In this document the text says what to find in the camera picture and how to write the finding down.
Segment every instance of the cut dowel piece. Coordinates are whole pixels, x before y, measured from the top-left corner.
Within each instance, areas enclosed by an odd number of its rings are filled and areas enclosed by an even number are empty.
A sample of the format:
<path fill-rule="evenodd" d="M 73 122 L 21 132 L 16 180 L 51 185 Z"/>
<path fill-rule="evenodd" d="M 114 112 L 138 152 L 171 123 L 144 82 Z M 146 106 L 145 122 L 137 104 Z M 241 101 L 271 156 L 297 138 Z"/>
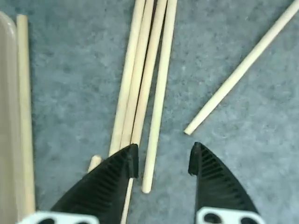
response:
<path fill-rule="evenodd" d="M 90 161 L 88 173 L 96 168 L 102 162 L 102 158 L 99 155 L 94 155 Z"/>
<path fill-rule="evenodd" d="M 142 191 L 151 191 L 178 0 L 168 0 Z"/>
<path fill-rule="evenodd" d="M 140 82 L 144 66 L 144 59 L 150 35 L 150 25 L 153 15 L 153 7 L 154 0 L 146 0 L 138 38 L 138 45 L 135 54 L 134 69 L 130 86 L 130 94 L 128 98 L 128 106 L 126 110 L 126 117 L 123 126 L 124 128 L 121 137 L 121 148 L 128 146 L 131 141 L 132 129 L 140 89 Z"/>
<path fill-rule="evenodd" d="M 251 67 L 251 65 L 257 60 L 257 58 L 265 51 L 265 49 L 271 44 L 274 38 L 285 27 L 285 25 L 291 20 L 291 18 L 299 10 L 299 0 L 295 0 L 287 10 L 281 15 L 281 17 L 275 22 L 271 29 L 263 36 L 260 42 L 252 49 L 252 51 L 246 56 L 236 70 L 230 75 L 230 77 L 223 83 L 218 91 L 211 97 L 211 99 L 204 105 L 200 112 L 196 115 L 193 121 L 188 125 L 184 132 L 188 135 L 192 134 L 194 130 L 207 118 L 207 116 L 215 109 L 215 107 L 225 98 L 225 96 L 232 90 L 232 88 L 243 77 L 245 72 Z"/>
<path fill-rule="evenodd" d="M 163 19 L 165 15 L 166 0 L 164 4 L 161 4 L 161 2 L 162 1 L 160 1 L 160 3 L 158 3 L 157 5 L 155 18 L 154 18 L 156 22 L 154 22 L 153 29 L 152 29 L 152 35 L 155 36 L 158 35 L 159 38 L 161 35 L 161 29 L 162 29 Z M 121 147 L 125 147 L 129 145 L 131 142 L 132 129 L 134 124 L 138 95 L 140 90 L 140 83 L 141 83 L 143 66 L 144 66 L 144 59 L 145 59 L 146 49 L 147 49 L 149 35 L 150 35 L 150 25 L 151 25 L 151 20 L 153 15 L 153 7 L 154 7 L 154 0 L 147 0 L 144 8 L 142 24 L 139 33 L 139 40 L 138 40 L 138 45 L 136 50 L 134 70 L 132 75 L 130 94 L 129 94 L 128 106 L 126 111 L 126 118 L 125 118 L 122 138 L 121 138 Z M 132 187 L 133 187 L 133 179 L 131 178 L 128 182 L 126 199 L 125 199 L 123 213 L 121 217 L 121 224 L 125 224 L 127 222 L 129 204 L 130 204 L 130 199 L 132 194 Z"/>
<path fill-rule="evenodd" d="M 138 36 L 140 31 L 140 25 L 144 10 L 145 0 L 136 0 L 133 12 L 133 19 L 130 30 L 130 37 L 128 41 L 128 47 L 125 58 L 125 65 L 121 80 L 121 89 L 118 96 L 117 109 L 115 114 L 115 121 L 113 127 L 113 133 L 111 138 L 111 144 L 109 149 L 109 156 L 120 150 L 121 135 L 126 115 L 129 91 L 131 86 L 131 78 L 135 60 L 136 47 L 138 42 Z"/>
<path fill-rule="evenodd" d="M 19 100 L 21 113 L 21 154 L 23 158 L 24 216 L 35 212 L 35 185 L 31 122 L 31 91 L 28 47 L 28 19 L 17 16 L 19 55 Z"/>
<path fill-rule="evenodd" d="M 150 86 L 162 32 L 167 0 L 158 0 L 154 21 L 149 38 L 149 47 L 146 54 L 144 71 L 142 75 L 138 104 L 135 114 L 131 143 L 140 144 L 146 108 L 150 95 Z"/>

